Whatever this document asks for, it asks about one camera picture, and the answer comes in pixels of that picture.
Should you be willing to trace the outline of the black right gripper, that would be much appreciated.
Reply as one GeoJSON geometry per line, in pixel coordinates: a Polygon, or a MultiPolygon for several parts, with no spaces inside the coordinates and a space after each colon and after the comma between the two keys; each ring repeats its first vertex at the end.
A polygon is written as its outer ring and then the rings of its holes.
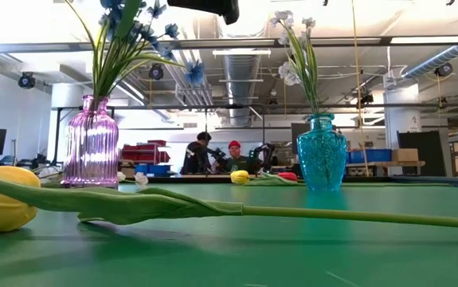
{"type": "Polygon", "coordinates": [[[200,10],[223,17],[226,25],[237,22],[240,17],[237,0],[167,0],[169,6],[200,10]]]}

